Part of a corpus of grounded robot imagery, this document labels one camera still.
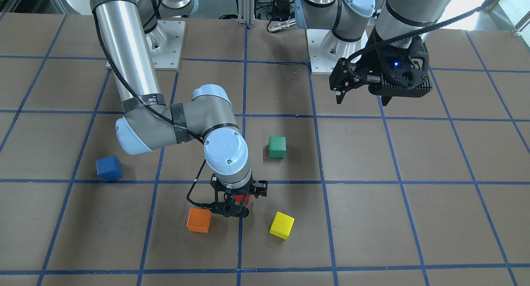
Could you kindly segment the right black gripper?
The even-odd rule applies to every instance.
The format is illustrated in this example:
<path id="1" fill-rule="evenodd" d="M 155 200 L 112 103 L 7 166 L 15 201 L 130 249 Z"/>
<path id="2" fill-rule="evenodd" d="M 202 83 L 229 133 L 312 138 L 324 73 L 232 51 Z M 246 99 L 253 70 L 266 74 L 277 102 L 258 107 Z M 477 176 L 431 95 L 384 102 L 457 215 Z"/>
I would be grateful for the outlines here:
<path id="1" fill-rule="evenodd" d="M 250 194 L 255 198 L 259 196 L 267 197 L 268 181 L 255 180 L 251 173 L 248 173 L 238 182 L 229 182 L 228 178 L 222 178 L 214 173 L 211 176 L 210 185 L 214 189 L 213 202 L 235 202 L 234 195 L 237 194 Z"/>

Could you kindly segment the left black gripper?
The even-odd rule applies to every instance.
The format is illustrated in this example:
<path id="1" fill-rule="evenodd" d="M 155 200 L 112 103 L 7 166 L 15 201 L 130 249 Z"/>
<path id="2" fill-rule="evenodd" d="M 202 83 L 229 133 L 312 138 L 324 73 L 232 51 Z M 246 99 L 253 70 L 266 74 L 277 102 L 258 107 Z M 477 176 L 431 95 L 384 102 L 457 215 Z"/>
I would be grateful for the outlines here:
<path id="1" fill-rule="evenodd" d="M 360 80 L 349 75 L 346 61 L 346 58 L 339 58 L 329 76 L 330 90 L 335 92 L 337 104 L 342 103 L 347 92 L 360 87 Z M 379 77 L 379 83 L 369 84 L 369 91 L 380 95 L 382 106 L 387 106 L 392 97 L 414 97 L 410 67 L 406 49 L 384 46 L 363 54 L 355 71 Z"/>

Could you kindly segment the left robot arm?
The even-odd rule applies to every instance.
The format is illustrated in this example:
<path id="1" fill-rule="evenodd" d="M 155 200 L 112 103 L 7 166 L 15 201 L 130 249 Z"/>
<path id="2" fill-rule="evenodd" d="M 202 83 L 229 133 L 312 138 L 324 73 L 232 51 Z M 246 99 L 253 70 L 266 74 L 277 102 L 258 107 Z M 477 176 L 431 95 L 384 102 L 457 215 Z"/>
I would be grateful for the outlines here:
<path id="1" fill-rule="evenodd" d="M 421 98 L 430 93 L 426 31 L 442 17 L 452 0 L 385 0 L 364 54 L 327 47 L 335 66 L 330 90 L 341 104 L 350 90 L 367 86 L 383 106 L 394 97 Z M 295 0 L 296 25 L 330 31 L 333 41 L 361 41 L 376 0 Z"/>

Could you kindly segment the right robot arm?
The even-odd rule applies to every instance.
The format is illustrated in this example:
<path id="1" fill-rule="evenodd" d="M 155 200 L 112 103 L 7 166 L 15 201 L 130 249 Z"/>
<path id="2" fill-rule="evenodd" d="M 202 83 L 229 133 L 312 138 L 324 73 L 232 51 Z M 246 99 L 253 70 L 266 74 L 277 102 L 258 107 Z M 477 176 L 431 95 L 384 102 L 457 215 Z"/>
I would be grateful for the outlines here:
<path id="1" fill-rule="evenodd" d="M 125 116 L 118 140 L 134 155 L 197 139 L 214 172 L 211 185 L 224 202 L 197 203 L 212 211 L 235 208 L 235 195 L 267 195 L 267 181 L 254 180 L 248 147 L 225 90 L 196 89 L 191 101 L 170 105 L 160 92 L 152 54 L 167 36 L 158 20 L 195 12 L 198 0 L 89 0 L 99 43 L 114 72 Z"/>

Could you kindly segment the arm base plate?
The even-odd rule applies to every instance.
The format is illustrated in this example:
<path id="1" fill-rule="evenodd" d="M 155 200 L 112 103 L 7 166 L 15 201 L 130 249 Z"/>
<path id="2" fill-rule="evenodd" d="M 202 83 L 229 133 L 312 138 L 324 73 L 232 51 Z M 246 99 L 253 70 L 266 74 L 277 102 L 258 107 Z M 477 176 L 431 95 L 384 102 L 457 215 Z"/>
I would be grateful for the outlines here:
<path id="1" fill-rule="evenodd" d="M 366 31 L 354 42 L 339 40 L 331 30 L 325 29 L 307 29 L 306 37 L 311 73 L 315 75 L 330 75 L 339 58 L 348 58 L 368 41 Z"/>
<path id="2" fill-rule="evenodd" d="M 155 70 L 177 71 L 180 66 L 183 46 L 184 21 L 159 21 L 151 33 L 144 34 L 140 22 L 125 20 L 121 22 L 104 22 L 101 36 L 112 61 L 120 71 L 147 65 L 147 58 L 141 50 L 147 50 Z"/>

